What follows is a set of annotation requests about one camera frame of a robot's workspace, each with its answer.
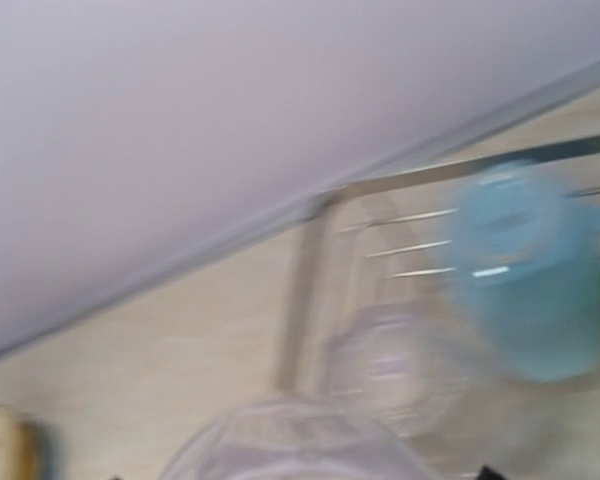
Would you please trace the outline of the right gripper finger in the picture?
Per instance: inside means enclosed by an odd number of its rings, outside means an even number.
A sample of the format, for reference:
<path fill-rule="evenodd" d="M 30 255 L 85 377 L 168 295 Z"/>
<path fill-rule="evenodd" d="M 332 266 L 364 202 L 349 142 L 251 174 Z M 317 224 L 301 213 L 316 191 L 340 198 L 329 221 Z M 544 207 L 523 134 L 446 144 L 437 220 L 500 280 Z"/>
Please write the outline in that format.
<path fill-rule="evenodd" d="M 479 470 L 479 480 L 517 480 L 517 477 L 504 474 L 493 466 L 483 465 Z"/>

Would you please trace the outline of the clear drinking glass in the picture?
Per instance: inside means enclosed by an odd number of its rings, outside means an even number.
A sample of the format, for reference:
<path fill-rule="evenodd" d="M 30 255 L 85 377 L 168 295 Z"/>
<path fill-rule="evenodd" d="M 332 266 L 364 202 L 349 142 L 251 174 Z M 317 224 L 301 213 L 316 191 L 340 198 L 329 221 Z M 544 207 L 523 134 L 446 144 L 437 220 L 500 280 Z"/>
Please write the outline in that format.
<path fill-rule="evenodd" d="M 360 309 L 325 345 L 321 390 L 379 419 L 402 437 L 430 431 L 459 400 L 464 375 L 401 305 Z"/>

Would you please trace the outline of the light blue cup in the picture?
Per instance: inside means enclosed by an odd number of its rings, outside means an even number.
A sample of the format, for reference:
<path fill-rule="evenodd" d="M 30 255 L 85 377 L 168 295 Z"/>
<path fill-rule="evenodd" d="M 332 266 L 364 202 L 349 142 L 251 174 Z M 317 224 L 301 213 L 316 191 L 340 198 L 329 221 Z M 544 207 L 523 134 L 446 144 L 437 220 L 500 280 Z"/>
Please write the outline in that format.
<path fill-rule="evenodd" d="M 600 366 L 600 205 L 528 161 L 466 181 L 446 222 L 451 288 L 502 367 L 535 382 Z"/>

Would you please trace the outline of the beige plate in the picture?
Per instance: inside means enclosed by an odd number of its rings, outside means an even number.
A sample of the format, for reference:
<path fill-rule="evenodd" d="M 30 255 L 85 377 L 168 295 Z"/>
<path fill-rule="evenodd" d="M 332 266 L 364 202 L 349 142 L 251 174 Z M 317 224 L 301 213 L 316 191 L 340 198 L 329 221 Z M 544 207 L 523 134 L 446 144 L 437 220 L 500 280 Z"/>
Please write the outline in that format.
<path fill-rule="evenodd" d="M 0 480 L 54 479 L 54 463 L 47 430 L 0 405 Z"/>

